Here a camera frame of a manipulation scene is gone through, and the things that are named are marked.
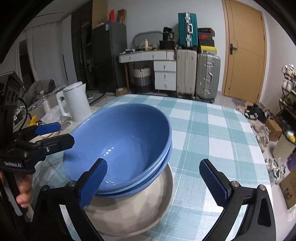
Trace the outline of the left hand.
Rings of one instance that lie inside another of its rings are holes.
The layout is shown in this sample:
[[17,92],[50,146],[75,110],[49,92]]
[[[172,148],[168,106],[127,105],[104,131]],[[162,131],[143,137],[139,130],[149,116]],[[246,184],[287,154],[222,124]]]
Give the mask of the left hand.
[[22,207],[27,208],[33,200],[32,175],[26,175],[19,183],[18,189],[20,194],[16,197],[16,202]]

